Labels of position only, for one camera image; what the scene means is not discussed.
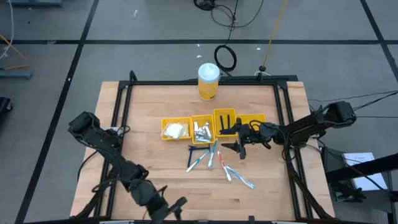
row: gray floor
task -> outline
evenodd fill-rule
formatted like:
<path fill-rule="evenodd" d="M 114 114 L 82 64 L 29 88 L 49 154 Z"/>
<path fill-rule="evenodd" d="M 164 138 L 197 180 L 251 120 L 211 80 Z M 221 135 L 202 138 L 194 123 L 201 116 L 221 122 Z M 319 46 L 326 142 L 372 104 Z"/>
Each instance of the gray floor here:
<path fill-rule="evenodd" d="M 62 8 L 15 8 L 16 39 L 78 40 L 93 0 L 65 1 Z M 233 7 L 234 1 L 218 0 Z M 242 0 L 238 24 L 249 21 L 260 1 Z M 387 40 L 398 39 L 395 0 L 368 0 Z M 258 18 L 232 39 L 268 39 L 282 1 L 265 0 Z M 215 17 L 225 19 L 222 12 Z M 0 3 L 0 33 L 9 36 L 9 8 Z M 191 1 L 100 0 L 87 39 L 164 40 L 225 39 L 227 28 L 211 20 L 209 12 Z M 289 1 L 276 39 L 377 40 L 360 1 Z M 76 173 L 84 149 L 67 133 L 67 124 L 84 110 L 94 111 L 101 82 L 124 80 L 133 69 L 140 80 L 195 78 L 197 68 L 213 62 L 214 44 L 85 45 L 55 130 L 47 160 L 26 222 L 67 218 L 76 187 Z M 16 45 L 29 58 L 31 80 L 0 80 L 0 96 L 15 107 L 0 133 L 0 223 L 13 223 L 54 114 L 77 45 Z M 238 56 L 234 75 L 253 75 L 262 63 L 266 45 L 230 45 Z M 398 57 L 398 45 L 389 45 Z M 220 52 L 221 63 L 231 63 Z M 9 51 L 0 67 L 22 63 Z M 380 45 L 273 45 L 267 71 L 298 75 L 308 98 L 328 99 L 398 89 L 398 82 Z M 351 100 L 361 105 L 373 98 Z M 393 96 L 358 111 L 358 115 L 396 116 Z M 325 143 L 346 152 L 373 152 L 375 157 L 397 152 L 396 119 L 358 119 L 352 127 L 332 129 Z M 398 173 L 393 173 L 395 190 Z M 337 217 L 362 222 L 386 222 L 385 213 L 352 203 L 336 203 Z"/>

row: toothbrush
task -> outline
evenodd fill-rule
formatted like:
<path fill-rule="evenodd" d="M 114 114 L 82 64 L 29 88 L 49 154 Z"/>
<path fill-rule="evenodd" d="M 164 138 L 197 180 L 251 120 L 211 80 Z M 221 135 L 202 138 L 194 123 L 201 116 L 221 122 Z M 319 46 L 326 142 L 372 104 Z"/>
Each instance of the toothbrush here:
<path fill-rule="evenodd" d="M 211 163 L 213 162 L 213 156 L 214 156 L 214 153 L 216 152 L 217 142 L 218 142 L 218 139 L 216 139 L 216 141 L 214 142 L 213 148 L 211 149 L 211 154 L 210 154 L 210 160 L 209 160 L 208 167 L 211 167 Z"/>
<path fill-rule="evenodd" d="M 254 184 L 252 182 L 242 177 L 238 172 L 236 172 L 234 169 L 230 168 L 229 166 L 226 166 L 226 168 L 229 169 L 232 173 L 234 173 L 239 179 L 241 179 L 244 184 L 246 184 L 251 189 L 254 189 Z"/>
<path fill-rule="evenodd" d="M 198 164 L 210 151 L 207 149 L 204 153 L 204 155 L 202 155 L 201 157 L 199 157 L 188 169 L 187 172 L 190 172 L 192 170 L 192 168 Z"/>
<path fill-rule="evenodd" d="M 231 181 L 232 180 L 231 176 L 229 175 L 228 170 L 225 167 L 225 163 L 224 163 L 224 160 L 223 160 L 223 155 L 221 155 L 220 151 L 217 151 L 217 154 L 218 154 L 218 158 L 220 159 L 221 165 L 223 166 L 224 171 L 226 173 L 226 178 L 228 179 L 228 181 Z"/>

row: bottle label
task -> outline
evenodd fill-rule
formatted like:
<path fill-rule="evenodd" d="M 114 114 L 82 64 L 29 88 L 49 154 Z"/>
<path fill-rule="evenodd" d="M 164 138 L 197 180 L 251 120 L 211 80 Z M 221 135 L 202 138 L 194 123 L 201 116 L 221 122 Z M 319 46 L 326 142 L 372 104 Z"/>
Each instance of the bottle label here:
<path fill-rule="evenodd" d="M 217 95 L 218 80 L 213 83 L 205 83 L 201 80 L 198 81 L 199 96 L 204 100 L 212 100 Z"/>

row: wooden table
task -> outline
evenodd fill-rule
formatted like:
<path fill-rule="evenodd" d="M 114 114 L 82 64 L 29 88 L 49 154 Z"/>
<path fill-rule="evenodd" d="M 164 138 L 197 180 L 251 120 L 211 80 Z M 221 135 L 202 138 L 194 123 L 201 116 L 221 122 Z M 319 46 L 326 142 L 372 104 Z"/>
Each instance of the wooden table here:
<path fill-rule="evenodd" d="M 110 126 L 117 87 L 118 82 L 102 84 L 95 112 L 102 127 Z M 304 85 L 302 82 L 288 82 L 288 87 L 294 120 L 298 120 L 310 112 Z M 287 121 L 282 91 L 280 95 Z M 149 170 L 148 179 L 157 189 L 169 186 L 165 191 L 169 204 L 181 196 L 188 199 L 183 206 L 183 220 L 247 220 L 249 215 L 254 215 L 256 220 L 294 220 L 288 174 L 281 158 L 282 146 L 272 141 L 271 150 L 261 144 L 246 145 L 246 159 L 240 160 L 234 151 L 220 146 L 222 142 L 234 142 L 235 138 L 219 138 L 218 149 L 222 149 L 225 163 L 252 181 L 256 186 L 252 190 L 238 179 L 228 183 L 217 157 L 213 159 L 212 169 L 207 169 L 209 157 L 206 157 L 186 173 L 191 140 L 160 139 L 162 118 L 213 114 L 215 108 L 235 108 L 236 114 L 264 113 L 267 121 L 279 123 L 271 86 L 220 86 L 213 101 L 202 101 L 197 86 L 134 85 L 127 119 L 131 131 L 124 138 L 122 155 Z M 314 140 L 308 143 L 317 147 Z M 92 152 L 88 148 L 85 157 Z M 320 153 L 310 147 L 301 149 L 301 152 L 308 189 L 326 212 L 334 216 Z M 194 152 L 193 160 L 202 154 L 203 151 Z M 84 166 L 71 215 L 80 212 L 90 200 L 91 189 L 99 183 L 102 166 L 103 158 L 99 155 Z M 304 217 L 302 194 L 297 189 Z M 104 196 L 102 214 L 107 200 L 108 193 Z M 137 206 L 130 194 L 117 183 L 112 218 L 141 220 L 144 212 L 145 208 Z M 170 215 L 168 219 L 174 219 L 174 216 Z"/>

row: yellow cable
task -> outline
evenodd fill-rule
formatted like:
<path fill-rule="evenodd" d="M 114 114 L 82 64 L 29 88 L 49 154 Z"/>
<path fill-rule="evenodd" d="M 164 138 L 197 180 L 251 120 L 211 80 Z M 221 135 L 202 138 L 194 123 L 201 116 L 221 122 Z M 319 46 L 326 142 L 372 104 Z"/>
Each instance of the yellow cable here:
<path fill-rule="evenodd" d="M 269 42 L 268 42 L 268 48 L 267 48 L 266 59 L 264 60 L 264 63 L 262 64 L 264 67 L 266 66 L 266 63 L 267 63 L 267 60 L 268 60 L 269 52 L 271 51 L 271 42 L 272 42 L 272 38 L 274 38 L 274 35 L 275 35 L 275 33 L 276 33 L 276 30 L 278 29 L 279 21 L 280 21 L 280 18 L 282 18 L 282 15 L 283 15 L 284 10 L 285 10 L 285 7 L 286 7 L 286 4 L 287 4 L 287 0 L 284 0 L 284 3 L 283 3 L 283 5 L 282 5 L 282 9 L 280 9 L 280 11 L 279 11 L 278 19 L 275 21 L 274 28 L 272 29 L 271 37 L 269 38 Z"/>
<path fill-rule="evenodd" d="M 27 59 L 25 57 L 24 54 L 22 54 L 18 49 L 16 49 L 13 45 L 10 44 L 10 42 L 8 42 L 8 40 L 0 34 L 0 37 L 12 48 L 14 49 L 23 59 L 25 59 L 25 61 L 27 62 Z M 15 68 L 26 68 L 28 67 L 28 65 L 16 65 L 16 66 L 11 66 L 8 68 L 5 68 L 5 70 L 11 70 L 11 69 L 15 69 Z"/>

